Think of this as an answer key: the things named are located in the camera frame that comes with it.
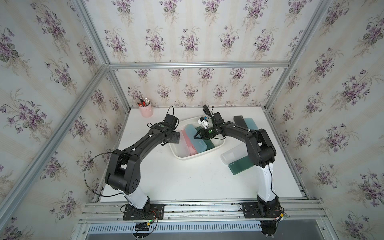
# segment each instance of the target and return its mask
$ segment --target light blue plastic container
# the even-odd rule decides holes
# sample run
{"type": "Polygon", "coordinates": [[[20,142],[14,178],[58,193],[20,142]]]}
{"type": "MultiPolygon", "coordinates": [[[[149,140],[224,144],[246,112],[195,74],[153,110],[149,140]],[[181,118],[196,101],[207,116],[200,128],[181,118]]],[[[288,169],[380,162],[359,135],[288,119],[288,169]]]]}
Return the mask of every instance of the light blue plastic container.
{"type": "Polygon", "coordinates": [[[204,152],[207,149],[207,145],[203,140],[193,138],[194,135],[197,133],[197,130],[192,124],[188,124],[185,127],[185,133],[187,134],[189,140],[191,141],[198,153],[204,152]]]}
{"type": "Polygon", "coordinates": [[[258,130],[259,128],[256,126],[256,123],[252,118],[244,118],[245,124],[250,130],[258,130]]]}

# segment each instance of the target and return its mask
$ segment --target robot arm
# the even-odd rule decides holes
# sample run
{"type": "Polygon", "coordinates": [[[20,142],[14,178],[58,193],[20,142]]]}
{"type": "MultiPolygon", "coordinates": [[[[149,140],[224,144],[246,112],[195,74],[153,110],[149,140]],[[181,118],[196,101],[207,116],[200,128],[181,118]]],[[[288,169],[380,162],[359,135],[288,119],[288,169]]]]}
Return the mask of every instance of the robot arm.
{"type": "MultiPolygon", "coordinates": [[[[211,139],[219,134],[234,137],[247,146],[248,156],[259,171],[258,217],[276,217],[276,209],[280,208],[279,198],[273,193],[272,167],[276,150],[264,129],[250,130],[224,122],[220,113],[211,113],[207,106],[204,112],[212,119],[213,126],[202,128],[195,135],[198,139],[211,139]]],[[[180,134],[174,132],[178,119],[167,114],[162,122],[154,124],[148,133],[139,141],[123,151],[116,149],[109,160],[105,183],[124,194],[131,206],[146,213],[149,211],[150,199],[139,187],[140,163],[144,157],[158,144],[179,143],[180,134]]]]}

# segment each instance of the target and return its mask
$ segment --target white table surface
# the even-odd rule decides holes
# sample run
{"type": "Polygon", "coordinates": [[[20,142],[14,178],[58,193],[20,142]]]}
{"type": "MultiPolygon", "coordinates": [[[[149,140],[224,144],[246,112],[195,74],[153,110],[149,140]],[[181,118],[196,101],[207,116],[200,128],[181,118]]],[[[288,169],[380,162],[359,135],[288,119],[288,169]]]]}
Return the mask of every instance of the white table surface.
{"type": "MultiPolygon", "coordinates": [[[[158,123],[164,119],[166,108],[155,108],[153,116],[143,118],[139,109],[132,109],[128,117],[119,149],[123,150],[144,136],[149,128],[147,123],[158,123]]],[[[220,112],[224,121],[232,121],[233,117],[242,115],[252,118],[258,128],[263,128],[275,146],[276,157],[273,166],[273,184],[275,193],[280,197],[301,197],[300,190],[288,167],[277,140],[268,124],[262,108],[214,108],[220,112]]],[[[202,107],[175,108],[175,116],[180,121],[203,116],[202,107]]],[[[217,150],[203,156],[188,160],[177,159],[169,145],[156,146],[141,162],[140,186],[151,200],[235,200],[256,198],[258,176],[255,167],[251,167],[237,175],[233,175],[220,155],[239,145],[241,141],[227,137],[225,144],[217,150]]],[[[117,193],[109,185],[105,186],[103,195],[117,193]]],[[[126,201],[123,195],[101,197],[101,202],[126,201]]]]}

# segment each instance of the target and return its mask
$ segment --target gray floor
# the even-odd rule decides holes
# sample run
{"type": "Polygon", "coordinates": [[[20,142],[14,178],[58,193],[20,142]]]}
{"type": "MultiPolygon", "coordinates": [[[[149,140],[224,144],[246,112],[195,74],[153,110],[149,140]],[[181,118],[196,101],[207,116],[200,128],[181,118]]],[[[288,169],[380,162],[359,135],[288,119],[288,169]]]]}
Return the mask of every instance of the gray floor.
{"type": "MultiPolygon", "coordinates": [[[[87,240],[135,240],[130,234],[90,234],[87,240]]],[[[152,233],[145,240],[239,240],[265,239],[261,232],[209,232],[209,233],[152,233]]],[[[323,240],[315,220],[284,220],[279,223],[273,240],[323,240]]]]}

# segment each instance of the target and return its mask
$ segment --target pink plastic container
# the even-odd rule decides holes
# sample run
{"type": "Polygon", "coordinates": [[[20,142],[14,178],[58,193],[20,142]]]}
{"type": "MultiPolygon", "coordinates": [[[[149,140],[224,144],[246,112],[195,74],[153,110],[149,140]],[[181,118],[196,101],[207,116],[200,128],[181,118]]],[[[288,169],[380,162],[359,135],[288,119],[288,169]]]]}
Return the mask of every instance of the pink plastic container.
{"type": "Polygon", "coordinates": [[[153,115],[153,109],[152,109],[151,103],[149,103],[145,107],[139,107],[139,109],[140,109],[141,115],[145,118],[149,118],[153,115]]]}
{"type": "Polygon", "coordinates": [[[187,147],[188,147],[188,150],[189,150],[189,153],[191,154],[191,156],[197,154],[197,151],[196,151],[195,147],[193,146],[193,144],[191,143],[191,141],[189,140],[189,137],[187,136],[185,129],[181,130],[181,132],[183,133],[185,142],[187,143],[187,147]]]}

